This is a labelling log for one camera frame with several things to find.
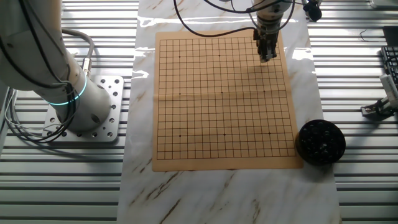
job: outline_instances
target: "black keyboard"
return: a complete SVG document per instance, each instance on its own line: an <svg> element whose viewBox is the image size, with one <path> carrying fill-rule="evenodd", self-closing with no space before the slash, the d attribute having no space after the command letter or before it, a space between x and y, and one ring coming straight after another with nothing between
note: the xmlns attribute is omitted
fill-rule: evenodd
<svg viewBox="0 0 398 224"><path fill-rule="evenodd" d="M395 58L398 57L398 47L382 47L381 54L386 73L391 75L394 84L398 88L398 58Z"/></svg>

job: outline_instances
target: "wire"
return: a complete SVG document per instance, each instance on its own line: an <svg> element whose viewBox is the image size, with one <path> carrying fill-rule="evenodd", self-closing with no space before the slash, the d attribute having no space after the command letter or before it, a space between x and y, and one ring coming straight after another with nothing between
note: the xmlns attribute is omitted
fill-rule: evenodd
<svg viewBox="0 0 398 224"><path fill-rule="evenodd" d="M395 55L393 57L389 57L385 62L384 62L384 66L386 66L389 62L392 61L392 59L398 58L398 55Z"/></svg>
<svg viewBox="0 0 398 224"><path fill-rule="evenodd" d="M236 11L236 9L235 9L235 7L234 7L234 2L233 2L233 0L230 0L231 1L231 7L232 7L232 9L234 10L234 11Z"/></svg>
<svg viewBox="0 0 398 224"><path fill-rule="evenodd" d="M34 142L34 143L49 143L49 142L52 142L52 141L56 140L58 137L60 137L63 134L63 132L69 127L69 125L72 123L72 120L74 118L74 114L76 113L75 89L74 89L73 85L69 81L61 81L59 79L59 77L57 77L54 74L54 72L53 72L53 70L52 70L52 68L51 68L51 66L49 64L49 61L47 59L47 56L45 55L45 52L44 52L44 50L43 50L43 48L41 46L40 40L37 37L37 33L36 33L35 29L34 29L32 21L30 20L29 14L28 14L27 9L26 9L26 6L24 4L24 0L19 0L19 4L21 6L22 12L23 12L24 17L26 19L26 22L27 22L27 24L29 26L29 29L30 29L30 31L31 31L31 33L33 35L33 38L34 38L35 43L37 45L37 48L39 49L39 52L40 52L40 54L41 54L41 56L43 58L43 61L45 62L45 65L46 65L47 69L49 70L51 75L56 79L56 81L58 81L62 85L65 85L65 89L67 91L67 100L68 100L68 102L71 102L71 103L67 104L67 115L66 115L66 120L65 120L66 123L65 123L65 125L64 124L61 125L60 128L58 128L54 133L50 133L47 137L40 138L40 139L32 139L32 138L30 138L28 136L28 134L26 132L26 129L23 130L23 128L21 129L19 126L14 126L14 127L19 132L19 134L17 134L17 136L19 138L21 138L22 140L31 141L31 142ZM67 74L67 80L68 80L71 71L70 71L69 64L67 64L67 67L68 67L68 74ZM10 107L10 115L11 115L12 122L11 121L7 121L7 124L9 126L11 126L12 123L14 123L14 124L18 123L18 118L17 118L16 113L14 111L15 111L14 107Z"/></svg>
<svg viewBox="0 0 398 224"><path fill-rule="evenodd" d="M249 13L249 16L250 16L250 19L251 19L251 21L253 22L253 24L257 27L257 29L260 29L261 31L265 32L266 34L273 34L273 33L276 33L276 32L278 32L278 31L280 31L281 29L283 29L283 28L287 25L287 23L290 21L290 19L291 19L292 16L293 16L295 3L296 3L296 2L293 1L293 3L292 3L292 9L290 10L290 14L289 14L289 16L287 17L286 22L285 22L283 25L281 25L279 28L274 29L274 30L271 30L271 31L269 31L269 30L264 30L262 27L258 26L258 25L256 24L256 22L254 21L252 15L251 15L250 13Z"/></svg>
<svg viewBox="0 0 398 224"><path fill-rule="evenodd" d="M229 31L229 32L225 32L225 33L222 33L222 34L213 34L213 35L200 34L200 33L198 33L198 32L195 32L195 31L192 30L191 28L189 28L189 26L187 26L186 23L184 23L183 19L181 18L180 12L178 11L177 0L173 0L173 1L174 1L175 13L176 13L177 17L180 19L182 25L183 25L187 30L189 30L192 34L195 34L195 35L197 35L197 36L200 36L200 37L221 37L221 36L224 36L224 35L233 34L233 33L235 33L235 32L239 32L239 31L243 31L243 30L248 30L248 29L252 29L252 30L255 30L255 31L256 31L256 28L254 28L254 27L245 27L245 28L240 28L240 29L236 29L236 30Z"/></svg>
<svg viewBox="0 0 398 224"><path fill-rule="evenodd" d="M68 34L68 35L79 36L83 40L87 41L89 43L90 47L88 49L88 53L87 53L86 57L91 58L91 56L93 55L93 51L94 51L94 42L93 42L93 39L89 35L87 35L83 32L77 31L77 30L71 30L71 29L66 29L66 28L62 28L62 32L64 34Z"/></svg>
<svg viewBox="0 0 398 224"><path fill-rule="evenodd" d="M11 98L11 100L8 103L11 103L12 100L16 99L15 98L15 94L13 93L12 95L13 95L13 97ZM11 115L11 120L12 120L13 123L20 124L19 119L17 117L17 114L15 112L15 108L14 108L13 105L11 105L9 107L9 109L6 111L6 113L9 113ZM54 133L51 133L47 137L43 137L43 138L38 138L39 136L37 136L37 133L30 133L27 130L23 130L24 128L22 128L22 127L12 126L12 123L9 122L9 121L7 121L7 124L10 127L10 130L13 132L13 134L15 136L19 137L20 139L22 139L24 141L30 141L30 142L35 143L35 144L43 144L43 143L50 143L50 142L56 140L59 136L61 136L63 134L63 132L67 129L67 126L70 124L71 121L72 121L72 118L69 119L69 121L68 120L65 121L65 122L68 123L67 125L60 126Z"/></svg>
<svg viewBox="0 0 398 224"><path fill-rule="evenodd" d="M54 71L52 70L52 68L50 66L50 63L49 63L47 57L44 54L44 49L42 47L42 44L40 43L39 37L37 36L37 33L36 33L36 31L34 29L34 26L33 26L33 23L32 23L32 21L31 21L31 19L29 17L29 14L27 12L24 0L19 0L19 5L21 6L22 13L23 13L23 15L25 17L27 25L29 26L30 32L32 33L33 38L34 38L34 40L36 42L37 48L39 49L39 52L40 52L40 55L43 58L45 66L49 70L51 76L53 76L54 79L56 79L56 81L58 81L59 83L62 83L62 81L59 79L59 77L55 75Z"/></svg>
<svg viewBox="0 0 398 224"><path fill-rule="evenodd" d="M15 108L16 93L17 93L17 90L14 90L14 93L13 93L12 96L11 96L11 98L13 98L14 100L11 100L11 101L8 102L8 104L6 105L6 110L5 110L5 111L8 111L10 106L13 106L13 107ZM18 117L16 116L16 114L14 114L14 116L16 117L16 121L17 121L17 122L11 121L11 119L7 117L7 114L4 115L4 118L6 119L6 121L8 121L9 123L11 123L11 124L14 125L14 126L18 126L18 127L20 127L20 128L24 128L24 129L30 129L30 130L40 131L40 130L46 130L46 129L48 129L49 127L52 127L52 126L63 126L63 125L65 125L65 124L67 124L67 123L71 120L71 118L74 117L75 114L76 114L76 111L70 116L70 118L68 118L68 119L67 119L66 121L64 121L63 123L60 123L60 124L51 124L51 125L48 125L48 126L43 127L43 128L30 128L30 127L26 127L26 126L24 126L24 125L21 125L21 123L19 122L19 119L18 119Z"/></svg>
<svg viewBox="0 0 398 224"><path fill-rule="evenodd" d="M4 54L4 57L7 59L8 63L15 69L15 71L17 71L22 77L24 77L26 80L28 80L29 82L42 87L42 88L60 88L62 86L60 85L48 85L48 84L44 84L41 82L38 82L36 80L34 80L33 78L31 78L30 76L28 76L24 71L22 71L21 68L19 68L19 66L13 61L13 59L11 58L11 56L8 54L5 46L4 46L4 42L2 41L2 38L0 36L0 49L1 52Z"/></svg>
<svg viewBox="0 0 398 224"><path fill-rule="evenodd" d="M257 12L257 11L263 10L263 9L265 9L265 8L268 8L269 6L273 6L273 5L275 5L275 4L278 4L278 3L280 3L280 2L283 2L284 0L276 0L276 1L274 1L273 3L269 3L269 4L266 4L265 6L261 6L261 7L259 7L258 9L253 9L254 6L252 6L252 7L250 7L250 8L247 8L245 11L230 10L230 9L226 9L226 8L217 6L216 4L210 2L209 0L204 0L204 1L205 1L207 4L213 6L213 7L217 8L217 9L226 11L226 12L233 12L233 13L237 13L237 14L247 14L247 13Z"/></svg>
<svg viewBox="0 0 398 224"><path fill-rule="evenodd" d="M61 50L61 48L58 46L57 42L54 40L54 38L51 36L50 32L45 28L43 22L40 20L40 18L38 17L35 9L32 7L32 5L30 4L29 1L27 1L27 5L29 6L30 11L32 11L33 16L35 17L36 21L39 23L39 25L42 27L43 31L45 32L45 34L47 35L47 37L49 37L49 39L51 40L51 42L53 43L53 45L58 49L58 51L60 52L60 54L63 56L63 52Z"/></svg>

